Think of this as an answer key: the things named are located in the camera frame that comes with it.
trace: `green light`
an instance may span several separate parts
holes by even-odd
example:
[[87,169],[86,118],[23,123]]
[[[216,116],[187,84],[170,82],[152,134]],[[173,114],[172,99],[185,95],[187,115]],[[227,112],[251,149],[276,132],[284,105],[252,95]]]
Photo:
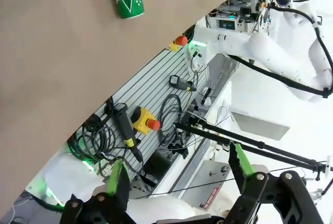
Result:
[[48,197],[53,197],[53,199],[55,199],[56,200],[56,202],[60,205],[60,206],[62,206],[62,207],[64,207],[64,203],[62,203],[55,195],[54,195],[54,193],[51,191],[51,189],[50,188],[46,188],[46,195],[48,196]]
[[89,170],[95,171],[94,167],[92,165],[90,165],[88,162],[86,162],[85,160],[83,160],[82,163],[84,165],[86,165]]
[[195,44],[195,45],[198,45],[198,46],[201,46],[201,47],[206,47],[207,46],[206,43],[200,43],[200,42],[197,42],[197,41],[194,41],[194,40],[191,41],[191,44]]

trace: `table surface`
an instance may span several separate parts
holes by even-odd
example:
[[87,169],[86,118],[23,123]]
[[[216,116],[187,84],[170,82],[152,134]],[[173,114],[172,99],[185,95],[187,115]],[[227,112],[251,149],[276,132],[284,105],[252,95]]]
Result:
[[0,216],[76,128],[191,24],[226,0],[1,0]]

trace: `white wall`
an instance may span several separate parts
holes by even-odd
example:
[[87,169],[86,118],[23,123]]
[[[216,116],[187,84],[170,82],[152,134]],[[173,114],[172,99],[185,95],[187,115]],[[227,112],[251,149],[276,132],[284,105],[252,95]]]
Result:
[[[324,41],[333,55],[333,7],[330,6],[329,0],[315,0],[313,4],[318,14],[324,16]],[[307,25],[293,31],[286,22],[281,21],[278,36],[278,43],[299,61],[303,69],[313,74],[313,69],[308,59],[310,44],[315,39],[312,27]],[[230,127],[226,126],[226,128],[312,159],[325,160],[327,155],[333,154],[333,135],[331,131],[333,96],[316,104],[300,101],[281,83],[244,66],[233,76],[232,82],[233,108],[252,116],[288,125],[290,130],[281,141],[277,142],[244,133],[235,124]],[[251,163],[264,164],[270,170],[288,167],[286,164],[258,155],[248,154],[248,157]],[[307,171],[306,173],[315,177],[311,172]],[[324,186],[326,183],[328,183],[328,179],[325,180],[323,178],[320,183],[311,183],[309,188],[315,189],[316,187]],[[239,195],[235,183],[225,183],[223,189],[229,192],[229,196],[234,200]],[[319,212],[325,223],[329,223],[333,211],[332,196],[333,189],[318,204]],[[262,206],[259,215],[259,223],[281,223],[278,214],[272,207]]]

